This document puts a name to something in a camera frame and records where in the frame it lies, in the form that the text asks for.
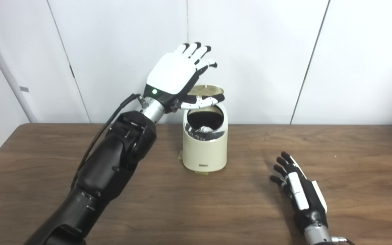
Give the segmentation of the white and black right hand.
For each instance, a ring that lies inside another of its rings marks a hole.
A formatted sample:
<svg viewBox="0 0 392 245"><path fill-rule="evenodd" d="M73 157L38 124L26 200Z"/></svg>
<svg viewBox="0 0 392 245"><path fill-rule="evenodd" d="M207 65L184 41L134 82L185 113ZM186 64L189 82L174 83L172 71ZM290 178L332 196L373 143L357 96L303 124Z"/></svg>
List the white and black right hand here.
<svg viewBox="0 0 392 245"><path fill-rule="evenodd" d="M281 176L271 175L269 180L276 183L290 199L296 228L302 233L310 225L328 228L326 208L314 182L308 180L289 153L281 152L276 161L273 169Z"/></svg>

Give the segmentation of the white and black left hand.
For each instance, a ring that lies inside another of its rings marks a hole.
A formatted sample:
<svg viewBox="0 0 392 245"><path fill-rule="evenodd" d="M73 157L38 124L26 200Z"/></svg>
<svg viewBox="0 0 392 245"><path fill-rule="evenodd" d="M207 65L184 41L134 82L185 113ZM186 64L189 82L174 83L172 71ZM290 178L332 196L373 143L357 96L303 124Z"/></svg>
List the white and black left hand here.
<svg viewBox="0 0 392 245"><path fill-rule="evenodd" d="M159 102L165 114L211 107L224 101L223 93L188 95L208 68L217 67L215 60L203 59L210 51L211 46L195 42L181 44L175 51L163 55L147 77L143 96Z"/></svg>

